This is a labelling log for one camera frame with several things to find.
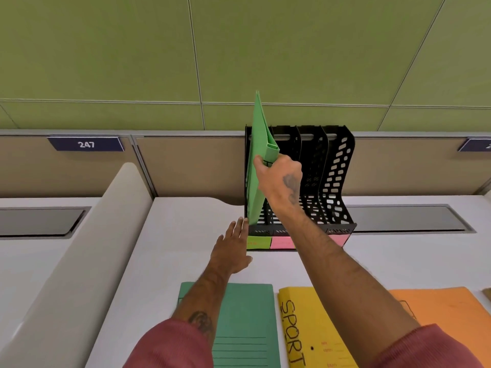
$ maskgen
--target number plate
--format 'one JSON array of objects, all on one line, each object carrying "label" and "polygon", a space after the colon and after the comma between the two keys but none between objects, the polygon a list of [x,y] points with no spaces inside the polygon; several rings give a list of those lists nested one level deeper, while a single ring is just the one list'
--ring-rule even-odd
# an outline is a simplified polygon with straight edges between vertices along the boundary
[{"label": "number plate", "polygon": [[57,151],[124,151],[118,137],[48,137]]},{"label": "number plate", "polygon": [[460,152],[491,152],[491,138],[467,138],[459,148]]}]

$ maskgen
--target white desk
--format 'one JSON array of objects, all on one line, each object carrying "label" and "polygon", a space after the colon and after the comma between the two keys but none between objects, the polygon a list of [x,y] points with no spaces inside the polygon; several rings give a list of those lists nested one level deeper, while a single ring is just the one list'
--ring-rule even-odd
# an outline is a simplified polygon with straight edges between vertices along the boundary
[{"label": "white desk", "polygon": [[[449,204],[476,234],[353,235],[345,250],[389,289],[491,285],[491,204],[482,196],[346,197],[346,204]],[[175,309],[181,282],[206,266],[217,237],[243,214],[212,198],[156,198],[86,368],[120,368],[139,338]],[[310,286],[296,252],[253,252],[230,282]],[[281,366],[285,343],[276,308]]]},{"label": "white desk", "polygon": [[[0,199],[0,208],[94,206],[98,201],[99,198]],[[0,240],[0,350],[19,328],[76,234],[68,239]]]}]

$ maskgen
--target pink shirt sleeve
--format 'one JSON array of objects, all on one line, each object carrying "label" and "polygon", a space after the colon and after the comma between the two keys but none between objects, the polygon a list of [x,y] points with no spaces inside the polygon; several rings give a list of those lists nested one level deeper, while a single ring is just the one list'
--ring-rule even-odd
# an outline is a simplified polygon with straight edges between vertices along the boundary
[{"label": "pink shirt sleeve", "polygon": [[436,324],[420,327],[381,353],[370,368],[484,368],[470,350]]},{"label": "pink shirt sleeve", "polygon": [[124,368],[213,368],[212,349],[191,324],[168,319],[138,341]]}]

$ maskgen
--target forearm tattoo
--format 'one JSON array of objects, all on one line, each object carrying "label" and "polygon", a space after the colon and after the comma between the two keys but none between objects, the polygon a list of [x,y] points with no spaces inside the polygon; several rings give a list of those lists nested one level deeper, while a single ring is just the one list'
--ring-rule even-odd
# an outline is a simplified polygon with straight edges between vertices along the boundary
[{"label": "forearm tattoo", "polygon": [[292,191],[292,193],[288,197],[290,203],[298,204],[298,197],[300,195],[300,182],[292,174],[288,174],[283,177],[283,183]]},{"label": "forearm tattoo", "polygon": [[188,322],[198,328],[206,337],[214,334],[212,319],[203,311],[195,311]]}]

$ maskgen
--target green folder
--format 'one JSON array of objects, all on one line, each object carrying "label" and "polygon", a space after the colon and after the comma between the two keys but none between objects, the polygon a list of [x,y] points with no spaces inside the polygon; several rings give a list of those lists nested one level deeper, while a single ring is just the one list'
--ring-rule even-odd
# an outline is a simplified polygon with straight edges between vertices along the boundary
[{"label": "green folder", "polygon": [[[181,284],[179,302],[193,284]],[[227,285],[212,354],[215,367],[280,368],[271,284]]]},{"label": "green folder", "polygon": [[278,158],[278,154],[279,147],[274,141],[273,136],[267,127],[263,107],[261,106],[261,98],[259,97],[259,92],[256,92],[247,173],[247,214],[249,223],[252,225],[257,223],[264,204],[264,195],[257,188],[259,182],[257,180],[256,169],[254,168],[252,160],[256,155],[261,155],[264,160],[264,164],[271,166],[271,164],[273,164],[273,162],[275,162]]}]

